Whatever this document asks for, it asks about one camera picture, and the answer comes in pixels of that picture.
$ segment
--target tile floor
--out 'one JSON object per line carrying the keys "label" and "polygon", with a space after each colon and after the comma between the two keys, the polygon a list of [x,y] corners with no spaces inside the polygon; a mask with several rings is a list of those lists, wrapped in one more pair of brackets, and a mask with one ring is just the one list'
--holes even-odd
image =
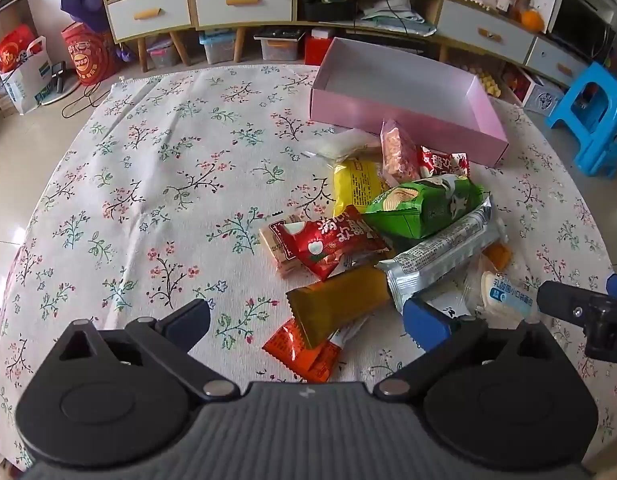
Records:
{"label": "tile floor", "polygon": [[[247,59],[244,63],[249,62],[253,60]],[[205,63],[200,63],[192,68],[204,66]],[[182,65],[175,68],[184,69]],[[172,70],[152,70],[149,75]],[[120,75],[126,78],[143,76],[137,65],[126,68]],[[119,75],[106,81],[102,91],[110,88],[118,78]],[[10,265],[31,213],[60,158],[92,113],[89,108],[71,119],[62,118],[62,108],[78,96],[78,92],[81,90],[66,100],[38,108],[23,117],[0,118],[0,304]],[[584,176],[571,165],[578,149],[575,138],[565,130],[549,130],[544,126],[543,117],[537,114],[529,113],[529,117],[566,162],[591,209],[617,271],[617,176],[613,180]]]}

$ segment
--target yellow snack package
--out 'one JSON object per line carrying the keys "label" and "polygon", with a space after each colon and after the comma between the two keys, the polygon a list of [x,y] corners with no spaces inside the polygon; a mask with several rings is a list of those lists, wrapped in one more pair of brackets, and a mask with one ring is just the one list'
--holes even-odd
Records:
{"label": "yellow snack package", "polygon": [[364,213],[373,199],[389,188],[381,174],[382,165],[370,160],[348,158],[337,163],[333,175],[333,218],[341,215],[348,205],[354,205],[360,213]]}

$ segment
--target orange snack package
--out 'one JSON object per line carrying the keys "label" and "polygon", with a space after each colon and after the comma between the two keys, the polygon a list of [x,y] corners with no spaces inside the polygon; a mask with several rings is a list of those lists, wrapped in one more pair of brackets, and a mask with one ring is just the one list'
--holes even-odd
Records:
{"label": "orange snack package", "polygon": [[489,247],[482,251],[482,254],[491,260],[491,263],[498,272],[505,270],[513,257],[513,252],[502,242],[495,242],[489,245]]}
{"label": "orange snack package", "polygon": [[314,349],[308,349],[294,318],[284,323],[264,344],[262,349],[271,354],[290,371],[310,383],[325,383],[345,343],[361,329],[366,317],[342,327]]}

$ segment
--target pink snack package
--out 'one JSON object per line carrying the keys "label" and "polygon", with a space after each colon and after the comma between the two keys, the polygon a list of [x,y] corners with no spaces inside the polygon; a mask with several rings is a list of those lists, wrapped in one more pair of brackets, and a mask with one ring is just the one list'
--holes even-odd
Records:
{"label": "pink snack package", "polygon": [[382,174],[391,187],[421,178],[418,171],[417,147],[401,131],[394,120],[384,121],[380,134],[382,142]]}

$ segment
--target orange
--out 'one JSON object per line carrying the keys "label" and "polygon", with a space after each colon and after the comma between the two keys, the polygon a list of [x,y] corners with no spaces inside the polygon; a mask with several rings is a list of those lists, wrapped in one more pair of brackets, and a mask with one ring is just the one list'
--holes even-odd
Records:
{"label": "orange", "polygon": [[520,21],[526,30],[534,34],[544,30],[544,20],[542,19],[540,13],[535,9],[525,10],[522,13],[522,18]]}

